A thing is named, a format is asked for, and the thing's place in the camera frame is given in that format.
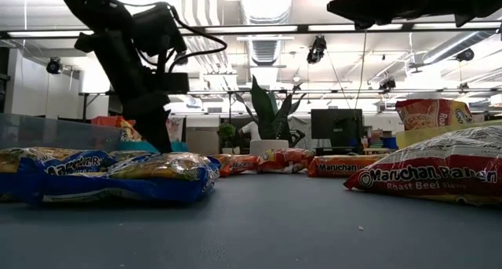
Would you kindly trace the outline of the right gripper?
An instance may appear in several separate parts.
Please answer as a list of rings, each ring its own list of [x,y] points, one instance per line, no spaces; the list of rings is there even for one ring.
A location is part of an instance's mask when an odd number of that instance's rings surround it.
[[[332,0],[328,12],[354,23],[355,30],[367,30],[374,25],[390,24],[393,20],[415,20],[422,16],[454,15],[455,24],[463,26],[471,21],[467,0],[396,0],[393,13],[377,2],[387,0]]]

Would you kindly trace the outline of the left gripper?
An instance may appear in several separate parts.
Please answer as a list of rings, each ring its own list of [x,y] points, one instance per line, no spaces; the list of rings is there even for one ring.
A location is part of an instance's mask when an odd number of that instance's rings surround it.
[[[81,32],[75,48],[95,53],[122,105],[153,105],[153,110],[128,107],[125,111],[126,119],[133,120],[133,128],[147,146],[144,149],[172,152],[166,128],[169,110],[164,106],[170,103],[169,95],[189,91],[188,74],[161,73],[148,77],[131,39],[120,31],[105,30],[91,35]]]

